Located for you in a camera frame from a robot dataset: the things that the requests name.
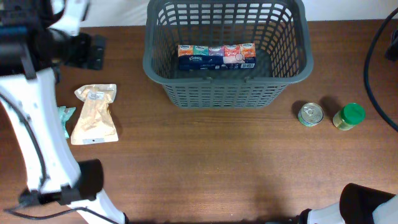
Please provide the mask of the teal snack packet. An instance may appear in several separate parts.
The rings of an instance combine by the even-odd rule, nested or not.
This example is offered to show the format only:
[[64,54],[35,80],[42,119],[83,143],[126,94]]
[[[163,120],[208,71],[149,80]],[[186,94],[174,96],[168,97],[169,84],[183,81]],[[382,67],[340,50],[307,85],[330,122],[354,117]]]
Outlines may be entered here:
[[65,138],[68,139],[70,137],[67,128],[66,128],[66,123],[67,121],[72,117],[74,114],[76,108],[67,108],[66,106],[59,106],[58,107],[58,117],[60,119],[60,122],[62,124],[62,128],[64,131]]

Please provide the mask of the tan vacuum food pouch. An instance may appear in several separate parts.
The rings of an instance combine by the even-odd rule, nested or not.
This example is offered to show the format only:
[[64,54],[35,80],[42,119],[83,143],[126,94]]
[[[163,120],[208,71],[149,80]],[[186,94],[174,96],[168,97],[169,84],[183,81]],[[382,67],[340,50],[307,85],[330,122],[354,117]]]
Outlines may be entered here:
[[75,95],[83,102],[83,107],[70,137],[72,145],[119,141],[109,110],[116,93],[115,84],[83,85],[75,90]]

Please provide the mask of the Kleenex tissue multipack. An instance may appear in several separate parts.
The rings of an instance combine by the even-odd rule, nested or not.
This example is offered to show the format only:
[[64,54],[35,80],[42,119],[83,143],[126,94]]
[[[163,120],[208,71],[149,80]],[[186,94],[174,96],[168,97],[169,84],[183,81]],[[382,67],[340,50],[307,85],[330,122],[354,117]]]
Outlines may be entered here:
[[237,70],[256,65],[254,43],[217,47],[178,45],[177,52],[180,70]]

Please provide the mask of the small tin can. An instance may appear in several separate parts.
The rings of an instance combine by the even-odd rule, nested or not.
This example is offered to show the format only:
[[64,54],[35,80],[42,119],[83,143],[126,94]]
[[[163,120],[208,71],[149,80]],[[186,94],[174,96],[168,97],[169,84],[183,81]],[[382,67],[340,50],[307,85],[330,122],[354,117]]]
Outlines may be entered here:
[[324,112],[316,103],[306,103],[298,112],[298,120],[307,127],[316,126],[324,118]]

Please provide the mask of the green lid glass jar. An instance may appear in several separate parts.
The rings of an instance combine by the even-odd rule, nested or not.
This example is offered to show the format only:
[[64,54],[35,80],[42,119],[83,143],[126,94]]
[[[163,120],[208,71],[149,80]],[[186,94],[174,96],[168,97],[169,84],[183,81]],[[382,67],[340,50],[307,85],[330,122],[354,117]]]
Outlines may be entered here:
[[349,103],[342,107],[333,117],[333,124],[342,131],[348,131],[362,123],[366,117],[364,108],[357,103]]

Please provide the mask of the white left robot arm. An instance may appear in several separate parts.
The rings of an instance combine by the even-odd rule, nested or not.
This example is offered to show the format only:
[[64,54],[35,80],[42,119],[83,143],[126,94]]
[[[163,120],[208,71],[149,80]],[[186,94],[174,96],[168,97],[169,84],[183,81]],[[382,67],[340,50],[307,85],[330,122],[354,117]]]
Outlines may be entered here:
[[57,202],[88,223],[127,223],[104,191],[99,160],[78,162],[64,136],[55,97],[59,66],[99,70],[105,42],[80,32],[89,1],[1,2],[1,104],[27,171],[19,203],[7,210]]

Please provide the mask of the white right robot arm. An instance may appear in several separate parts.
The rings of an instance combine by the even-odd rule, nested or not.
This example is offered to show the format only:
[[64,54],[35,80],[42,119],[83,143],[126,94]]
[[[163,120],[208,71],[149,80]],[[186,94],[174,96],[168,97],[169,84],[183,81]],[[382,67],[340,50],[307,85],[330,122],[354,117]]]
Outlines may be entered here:
[[339,202],[322,209],[306,209],[296,223],[397,224],[397,195],[350,183]]

